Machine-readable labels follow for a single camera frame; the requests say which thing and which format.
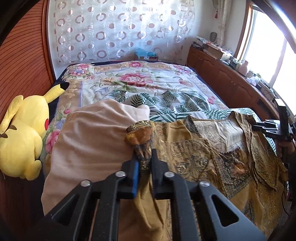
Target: curtain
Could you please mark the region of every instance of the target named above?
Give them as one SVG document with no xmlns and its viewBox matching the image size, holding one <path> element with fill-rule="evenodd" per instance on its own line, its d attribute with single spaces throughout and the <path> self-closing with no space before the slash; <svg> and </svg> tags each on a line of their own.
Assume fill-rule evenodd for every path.
<svg viewBox="0 0 296 241">
<path fill-rule="evenodd" d="M 193 0 L 50 0 L 54 65 L 134 59 L 136 47 L 180 59 Z"/>
<path fill-rule="evenodd" d="M 228 21 L 230 9 L 231 9 L 231 2 L 232 0 L 219 0 L 219 7 L 218 7 L 219 32 L 218 32 L 217 43 L 220 46 L 223 46 L 225 43 L 225 26 Z"/>
</svg>

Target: box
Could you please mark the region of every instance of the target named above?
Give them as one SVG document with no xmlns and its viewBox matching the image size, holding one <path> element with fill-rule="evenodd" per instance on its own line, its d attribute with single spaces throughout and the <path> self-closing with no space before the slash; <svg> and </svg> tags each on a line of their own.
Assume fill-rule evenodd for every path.
<svg viewBox="0 0 296 241">
<path fill-rule="evenodd" d="M 212 46 L 209 46 L 207 51 L 215 58 L 221 59 L 223 61 L 227 61 L 231 57 L 230 53 L 227 53 L 227 52 L 224 53 L 216 48 L 213 48 Z"/>
<path fill-rule="evenodd" d="M 143 57 L 143 56 L 137 56 L 136 55 L 136 60 L 139 60 L 139 61 L 145 61 L 145 60 L 151 60 L 151 61 L 158 61 L 158 56 L 157 57 L 149 57 L 149 56 L 146 56 L 146 57 Z"/>
</svg>

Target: fan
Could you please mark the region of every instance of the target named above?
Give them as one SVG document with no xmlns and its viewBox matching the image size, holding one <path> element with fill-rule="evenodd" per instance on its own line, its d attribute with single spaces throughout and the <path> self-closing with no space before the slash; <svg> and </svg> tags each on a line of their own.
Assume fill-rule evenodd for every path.
<svg viewBox="0 0 296 241">
<path fill-rule="evenodd" d="M 217 42 L 217 33 L 216 32 L 211 32 L 210 33 L 210 42 L 215 44 Z"/>
</svg>

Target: wooden cabinet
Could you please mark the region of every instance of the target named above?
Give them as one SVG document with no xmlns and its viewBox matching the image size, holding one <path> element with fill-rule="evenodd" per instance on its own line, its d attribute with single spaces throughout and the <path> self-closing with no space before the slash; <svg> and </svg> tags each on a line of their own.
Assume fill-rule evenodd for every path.
<svg viewBox="0 0 296 241">
<path fill-rule="evenodd" d="M 192 67 L 196 71 L 201 69 L 201 65 L 204 61 L 204 58 L 200 56 L 200 52 L 189 52 L 191 54 L 189 58 L 189 62 L 187 63 L 188 66 Z"/>
<path fill-rule="evenodd" d="M 261 120 L 279 119 L 277 110 L 260 91 L 220 61 L 191 47 L 187 65 L 195 69 L 229 108 L 247 107 L 254 110 Z"/>
</svg>

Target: pink flower pattern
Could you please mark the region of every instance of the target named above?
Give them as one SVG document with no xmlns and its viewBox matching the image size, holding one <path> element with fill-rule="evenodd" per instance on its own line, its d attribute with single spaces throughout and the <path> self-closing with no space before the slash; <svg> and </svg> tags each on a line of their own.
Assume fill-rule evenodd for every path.
<svg viewBox="0 0 296 241">
<path fill-rule="evenodd" d="M 95 79 L 95 76 L 94 75 L 88 75 L 86 78 L 87 79 L 90 79 L 90 80 L 94 80 Z"/>
<path fill-rule="evenodd" d="M 149 76 L 139 73 L 127 73 L 120 76 L 119 79 L 126 82 L 128 85 L 135 85 L 136 87 L 143 87 L 147 83 L 153 83 Z"/>
<path fill-rule="evenodd" d="M 179 83 L 180 83 L 180 84 L 183 84 L 183 85 L 185 85 L 185 86 L 188 86 L 188 87 L 193 87 L 193 86 L 194 86 L 193 83 L 188 82 L 188 81 L 186 81 L 186 80 L 182 80 L 182 79 L 179 79 Z"/>
<path fill-rule="evenodd" d="M 45 141 L 45 150 L 46 150 L 47 153 L 51 153 L 52 152 L 52 148 L 54 147 L 54 144 L 56 143 L 60 132 L 61 131 L 58 130 L 58 129 L 57 130 L 54 130 L 46 138 L 46 141 Z"/>
<path fill-rule="evenodd" d="M 130 62 L 130 67 L 143 67 L 143 64 L 140 62 Z"/>
<path fill-rule="evenodd" d="M 182 68 L 182 66 L 180 66 L 180 65 L 174 65 L 174 67 L 178 70 L 178 72 L 176 72 L 177 75 L 190 74 L 190 72 L 188 70 Z"/>
<path fill-rule="evenodd" d="M 65 109 L 65 110 L 64 110 L 64 114 L 65 114 L 65 115 L 67 115 L 67 114 L 69 114 L 69 113 L 71 113 L 71 110 L 70 110 L 70 109 Z"/>
<path fill-rule="evenodd" d="M 89 67 L 88 64 L 80 64 L 77 66 L 76 70 L 71 70 L 69 71 L 69 73 L 73 76 L 79 76 L 79 75 L 84 75 L 85 71 L 87 70 L 87 68 Z"/>
<path fill-rule="evenodd" d="M 210 104 L 214 104 L 214 103 L 215 103 L 215 99 L 216 99 L 215 96 L 211 96 L 210 98 L 207 99 L 207 101 L 208 101 Z"/>
</svg>

